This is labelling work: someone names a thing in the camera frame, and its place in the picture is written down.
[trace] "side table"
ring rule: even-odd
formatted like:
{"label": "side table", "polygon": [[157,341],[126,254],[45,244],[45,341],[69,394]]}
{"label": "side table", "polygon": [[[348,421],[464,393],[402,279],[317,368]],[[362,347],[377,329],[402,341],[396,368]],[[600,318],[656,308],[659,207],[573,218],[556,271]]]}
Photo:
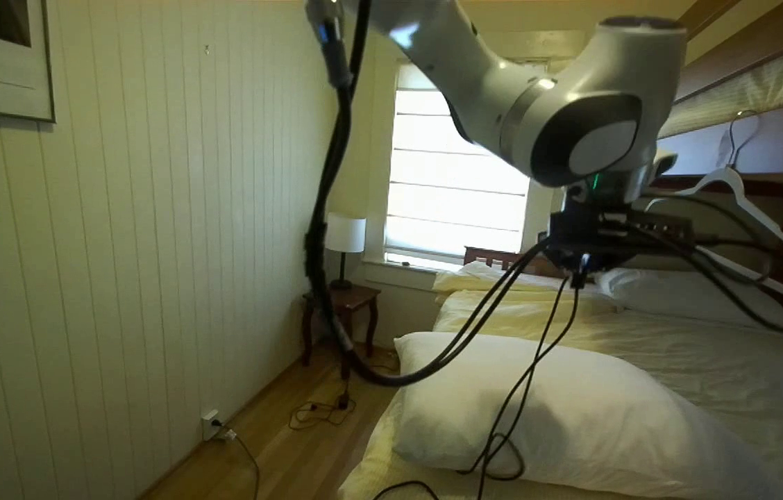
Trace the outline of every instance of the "side table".
{"label": "side table", "polygon": [[[349,284],[349,287],[339,287],[339,289],[330,289],[330,300],[334,300],[334,311],[335,318],[341,319],[344,332],[349,337],[355,337],[355,315],[362,308],[366,308],[370,315],[370,322],[366,322],[366,340],[363,340],[363,347],[366,347],[366,355],[373,355],[373,337],[374,337],[374,325],[381,319],[381,307],[377,307],[377,298],[381,293],[373,289],[373,287],[357,287],[357,284]],[[317,304],[310,298],[310,293],[303,298],[303,341],[306,341],[306,351],[303,351],[303,365],[310,362],[310,319],[314,319],[314,311],[317,311]]]}

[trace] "robotic arm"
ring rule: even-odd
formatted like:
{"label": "robotic arm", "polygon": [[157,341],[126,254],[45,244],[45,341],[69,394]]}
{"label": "robotic arm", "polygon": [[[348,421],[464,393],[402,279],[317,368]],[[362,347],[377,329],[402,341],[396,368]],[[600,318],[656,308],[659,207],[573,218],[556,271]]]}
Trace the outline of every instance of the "robotic arm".
{"label": "robotic arm", "polygon": [[[307,15],[323,40],[328,32],[320,25],[335,18],[335,4],[310,0]],[[573,186],[584,202],[621,207],[656,179],[656,140],[686,47],[679,25],[605,19],[553,79],[491,54],[455,0],[374,0],[370,19],[443,93],[464,140],[542,186]]]}

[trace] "white wooden paneling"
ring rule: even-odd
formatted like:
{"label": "white wooden paneling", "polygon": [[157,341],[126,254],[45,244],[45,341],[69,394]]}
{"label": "white wooden paneling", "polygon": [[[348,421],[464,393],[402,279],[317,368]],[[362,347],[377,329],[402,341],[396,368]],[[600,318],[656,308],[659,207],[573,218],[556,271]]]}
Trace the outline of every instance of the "white wooden paneling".
{"label": "white wooden paneling", "polygon": [[328,140],[300,5],[49,4],[0,118],[0,498],[137,498],[295,362]]}

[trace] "white bedding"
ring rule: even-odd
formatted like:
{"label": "white bedding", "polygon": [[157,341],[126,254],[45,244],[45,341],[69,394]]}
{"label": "white bedding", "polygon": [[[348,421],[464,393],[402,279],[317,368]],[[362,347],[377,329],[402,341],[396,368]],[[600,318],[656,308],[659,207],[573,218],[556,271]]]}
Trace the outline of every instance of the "white bedding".
{"label": "white bedding", "polygon": [[[549,298],[548,289],[510,293],[487,332],[539,337]],[[437,332],[459,332],[478,300],[480,293],[453,293]],[[783,483],[783,333],[720,319],[630,311],[595,296],[581,300],[581,318],[563,346],[607,352],[646,371],[731,429],[760,459],[763,469]],[[392,452],[396,401],[374,429],[363,462],[339,498],[374,498],[381,489],[412,477],[427,480],[441,498],[475,498],[475,477],[425,469]],[[487,498],[535,498],[539,491],[543,498],[610,498],[524,480],[491,483]]]}

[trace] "electrical outlet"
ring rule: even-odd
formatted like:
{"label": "electrical outlet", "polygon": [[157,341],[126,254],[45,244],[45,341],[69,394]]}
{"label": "electrical outlet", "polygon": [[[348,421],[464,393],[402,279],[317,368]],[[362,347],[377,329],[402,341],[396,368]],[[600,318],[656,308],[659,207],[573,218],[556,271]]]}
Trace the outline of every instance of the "electrical outlet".
{"label": "electrical outlet", "polygon": [[220,421],[220,411],[216,409],[206,409],[201,414],[201,439],[209,441],[220,433],[220,429],[214,426]]}

